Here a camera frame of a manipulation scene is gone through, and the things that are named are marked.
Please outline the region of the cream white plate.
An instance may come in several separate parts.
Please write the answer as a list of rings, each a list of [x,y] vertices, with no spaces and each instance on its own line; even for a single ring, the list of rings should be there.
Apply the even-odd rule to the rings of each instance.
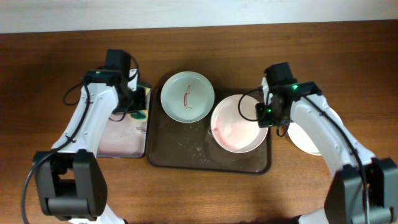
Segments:
[[[310,136],[294,121],[291,122],[287,133],[289,135],[290,140],[300,150],[315,156],[321,155],[316,145],[310,139]]]

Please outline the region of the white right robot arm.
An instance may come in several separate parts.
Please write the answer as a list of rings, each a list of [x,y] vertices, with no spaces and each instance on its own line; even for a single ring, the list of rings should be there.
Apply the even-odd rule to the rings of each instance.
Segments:
[[[287,62],[271,65],[256,105],[261,128],[299,125],[317,147],[333,181],[323,208],[293,223],[394,223],[397,164],[379,159],[341,124],[314,82],[299,83]]]

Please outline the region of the pink plate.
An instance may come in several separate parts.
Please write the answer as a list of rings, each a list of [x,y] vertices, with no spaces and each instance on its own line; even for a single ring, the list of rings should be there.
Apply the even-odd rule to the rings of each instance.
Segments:
[[[260,128],[254,119],[255,105],[258,100],[242,94],[231,95],[221,100],[211,115],[211,132],[215,141],[223,149],[242,154],[260,146],[265,140],[268,129]]]

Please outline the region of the green and yellow sponge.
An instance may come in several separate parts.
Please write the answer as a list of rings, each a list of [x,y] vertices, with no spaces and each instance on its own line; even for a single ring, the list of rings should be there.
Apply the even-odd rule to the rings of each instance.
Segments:
[[[134,120],[144,122],[148,119],[148,112],[147,110],[140,110],[129,114],[130,117]]]

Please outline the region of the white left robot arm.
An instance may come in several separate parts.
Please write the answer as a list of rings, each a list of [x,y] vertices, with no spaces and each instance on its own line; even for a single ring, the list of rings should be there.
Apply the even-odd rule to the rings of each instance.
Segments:
[[[125,118],[146,109],[139,87],[137,60],[123,50],[109,49],[105,64],[89,70],[79,83],[80,99],[60,138],[49,151],[38,151],[21,195],[21,216],[28,222],[25,198],[30,179],[35,180],[44,215],[70,223],[120,223],[107,204],[108,188],[96,156],[106,123],[112,114]]]

